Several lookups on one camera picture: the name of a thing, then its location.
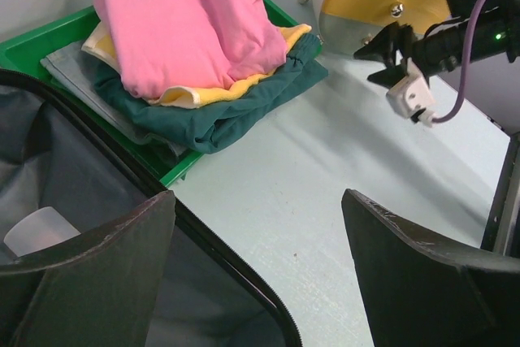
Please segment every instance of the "teal fabric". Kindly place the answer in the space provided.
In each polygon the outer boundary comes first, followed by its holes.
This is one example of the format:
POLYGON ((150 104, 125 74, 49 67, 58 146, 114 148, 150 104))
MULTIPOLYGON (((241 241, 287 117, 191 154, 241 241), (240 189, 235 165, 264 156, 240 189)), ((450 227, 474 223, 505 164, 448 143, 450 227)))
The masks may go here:
POLYGON ((289 51, 287 62, 255 85, 241 99, 216 102, 199 109, 150 106, 132 97, 119 74, 99 63, 95 89, 135 125, 204 154, 218 152, 244 136, 265 114, 283 105, 327 76, 314 60, 319 39, 305 34, 289 51))

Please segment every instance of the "white container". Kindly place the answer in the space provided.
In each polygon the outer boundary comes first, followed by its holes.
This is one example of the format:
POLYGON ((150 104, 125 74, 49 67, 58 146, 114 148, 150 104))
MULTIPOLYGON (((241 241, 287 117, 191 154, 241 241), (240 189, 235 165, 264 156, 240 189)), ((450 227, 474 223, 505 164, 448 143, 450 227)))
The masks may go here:
POLYGON ((3 242, 17 257, 63 243, 80 232, 53 207, 44 207, 17 223, 3 242))

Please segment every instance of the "table surface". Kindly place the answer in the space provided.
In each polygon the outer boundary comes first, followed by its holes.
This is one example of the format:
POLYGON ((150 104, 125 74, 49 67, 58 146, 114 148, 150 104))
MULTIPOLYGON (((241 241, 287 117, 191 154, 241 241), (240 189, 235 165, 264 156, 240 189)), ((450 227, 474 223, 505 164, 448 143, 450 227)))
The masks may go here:
MULTIPOLYGON (((315 24, 310 5, 274 1, 315 24)), ((378 64, 318 60, 329 69, 325 81, 205 156, 172 188, 280 295, 305 346, 368 346, 344 191, 478 246, 509 139, 469 103, 449 124, 412 125, 365 82, 378 64)), ((454 91, 437 78, 431 89, 437 112, 448 111, 454 91)))

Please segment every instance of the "yellow panel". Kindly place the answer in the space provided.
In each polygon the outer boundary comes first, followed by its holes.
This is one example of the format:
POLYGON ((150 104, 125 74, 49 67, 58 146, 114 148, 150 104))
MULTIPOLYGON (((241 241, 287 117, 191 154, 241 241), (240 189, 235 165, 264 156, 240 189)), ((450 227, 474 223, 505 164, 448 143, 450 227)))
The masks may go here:
POLYGON ((449 17, 446 0, 324 0, 322 12, 382 27, 398 21, 400 24, 411 24, 420 34, 449 17), (396 2, 404 5, 405 11, 400 18, 390 15, 396 2))

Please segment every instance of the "green plastic bin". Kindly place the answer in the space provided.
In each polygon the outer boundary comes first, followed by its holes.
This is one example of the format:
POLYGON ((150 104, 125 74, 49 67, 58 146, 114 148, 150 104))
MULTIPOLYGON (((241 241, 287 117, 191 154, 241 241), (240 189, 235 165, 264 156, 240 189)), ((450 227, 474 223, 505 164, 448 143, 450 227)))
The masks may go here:
MULTIPOLYGON (((264 3, 269 19, 276 26, 291 27, 297 24, 293 18, 285 14, 271 0, 264 0, 264 3)), ((40 60, 72 42, 86 39, 98 22, 99 18, 93 7, 88 7, 75 14, 4 41, 0 43, 0 67, 27 73, 47 82, 49 85, 55 84, 50 73, 40 64, 40 60)), ((189 168, 202 156, 199 152, 190 151, 181 157, 177 165, 169 167, 155 157, 150 147, 134 144, 91 111, 80 100, 67 93, 64 89, 59 90, 75 104, 81 106, 85 112, 88 112, 114 139, 133 154, 167 187, 179 178, 184 178, 189 168)))

